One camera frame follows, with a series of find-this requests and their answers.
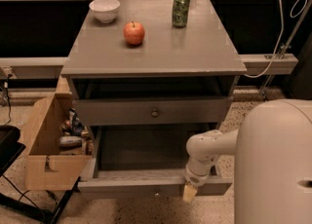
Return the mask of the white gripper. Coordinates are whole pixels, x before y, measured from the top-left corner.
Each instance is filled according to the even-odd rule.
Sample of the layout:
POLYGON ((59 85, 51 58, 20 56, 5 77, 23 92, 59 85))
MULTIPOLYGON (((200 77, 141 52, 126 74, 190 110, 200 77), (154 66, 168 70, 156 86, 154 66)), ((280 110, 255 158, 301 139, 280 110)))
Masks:
POLYGON ((183 189, 183 200, 191 203, 199 186, 207 184, 211 168, 215 165, 218 154, 213 153, 213 145, 221 131, 206 131, 192 135, 186 143, 188 161, 185 166, 186 184, 183 189))

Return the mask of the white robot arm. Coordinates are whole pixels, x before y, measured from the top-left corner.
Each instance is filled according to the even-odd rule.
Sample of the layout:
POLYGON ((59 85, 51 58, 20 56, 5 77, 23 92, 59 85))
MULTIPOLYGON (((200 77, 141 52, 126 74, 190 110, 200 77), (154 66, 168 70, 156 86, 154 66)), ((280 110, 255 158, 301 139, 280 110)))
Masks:
POLYGON ((220 155, 233 155, 235 224, 312 224, 312 101, 255 107, 235 131, 191 136, 183 199, 210 182, 220 155))

